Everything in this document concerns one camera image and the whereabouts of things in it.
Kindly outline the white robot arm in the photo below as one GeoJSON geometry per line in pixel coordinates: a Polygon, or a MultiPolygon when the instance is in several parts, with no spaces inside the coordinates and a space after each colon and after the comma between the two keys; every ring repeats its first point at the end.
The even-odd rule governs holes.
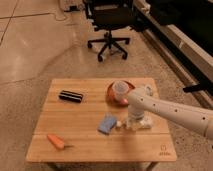
{"type": "Polygon", "coordinates": [[[213,110],[161,100],[149,96],[145,87],[131,90],[127,95],[129,113],[149,111],[188,130],[213,140],[213,110]]]}

